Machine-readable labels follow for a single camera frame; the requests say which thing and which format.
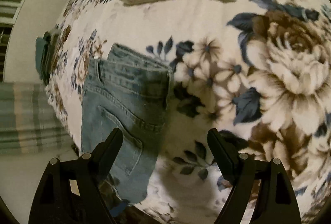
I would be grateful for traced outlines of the blue denim shorts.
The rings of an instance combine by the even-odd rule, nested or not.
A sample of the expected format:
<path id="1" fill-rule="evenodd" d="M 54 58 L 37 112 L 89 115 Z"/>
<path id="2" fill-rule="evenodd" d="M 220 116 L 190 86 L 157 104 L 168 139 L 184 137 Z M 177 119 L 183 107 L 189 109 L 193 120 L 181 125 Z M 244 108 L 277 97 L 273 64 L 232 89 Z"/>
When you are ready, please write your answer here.
<path id="1" fill-rule="evenodd" d="M 123 144 L 110 170 L 120 198 L 147 196 L 161 148 L 172 72 L 161 62 L 114 44 L 107 59 L 91 59 L 83 86 L 81 152 L 91 152 L 114 128 Z"/>

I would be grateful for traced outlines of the dark green blanket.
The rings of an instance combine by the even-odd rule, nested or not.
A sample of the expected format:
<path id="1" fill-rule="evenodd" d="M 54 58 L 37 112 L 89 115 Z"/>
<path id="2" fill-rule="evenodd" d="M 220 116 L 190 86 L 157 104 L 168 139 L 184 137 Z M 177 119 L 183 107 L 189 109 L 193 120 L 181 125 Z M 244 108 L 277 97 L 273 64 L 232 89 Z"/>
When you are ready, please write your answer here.
<path id="1" fill-rule="evenodd" d="M 44 85 L 49 84 L 52 59 L 60 33 L 55 27 L 46 31 L 42 37 L 37 37 L 35 42 L 35 68 Z"/>

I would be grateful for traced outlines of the floral bed blanket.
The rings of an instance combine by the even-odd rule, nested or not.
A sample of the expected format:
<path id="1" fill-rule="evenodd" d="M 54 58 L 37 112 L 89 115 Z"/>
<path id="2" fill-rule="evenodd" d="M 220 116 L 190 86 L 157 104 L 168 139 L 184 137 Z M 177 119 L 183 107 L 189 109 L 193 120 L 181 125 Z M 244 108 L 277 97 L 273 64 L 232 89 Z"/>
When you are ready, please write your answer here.
<path id="1" fill-rule="evenodd" d="M 213 223 L 231 192 L 207 144 L 215 128 L 236 150 L 278 158 L 302 223 L 330 200 L 330 1 L 69 0 L 48 101 L 81 152 L 83 86 L 91 59 L 114 44 L 172 72 L 162 143 L 146 198 L 102 191 L 121 223 Z"/>

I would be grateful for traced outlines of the window frame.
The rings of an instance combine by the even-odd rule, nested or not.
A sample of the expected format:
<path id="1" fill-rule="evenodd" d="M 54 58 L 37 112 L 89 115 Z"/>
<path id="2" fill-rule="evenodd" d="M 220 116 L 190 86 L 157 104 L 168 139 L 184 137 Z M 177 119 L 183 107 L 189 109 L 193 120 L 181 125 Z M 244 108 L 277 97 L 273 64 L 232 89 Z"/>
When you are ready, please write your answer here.
<path id="1" fill-rule="evenodd" d="M 1 24 L 14 25 L 20 12 L 19 2 L 0 1 L 0 22 Z"/>

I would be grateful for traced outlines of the green plaid curtain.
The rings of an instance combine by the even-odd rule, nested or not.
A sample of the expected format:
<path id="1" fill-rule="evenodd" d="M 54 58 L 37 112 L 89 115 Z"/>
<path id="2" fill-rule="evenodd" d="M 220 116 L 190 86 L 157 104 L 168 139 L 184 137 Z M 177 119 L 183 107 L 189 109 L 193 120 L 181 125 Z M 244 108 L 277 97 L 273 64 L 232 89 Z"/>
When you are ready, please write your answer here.
<path id="1" fill-rule="evenodd" d="M 34 154 L 71 144 L 43 85 L 1 83 L 1 154 Z"/>

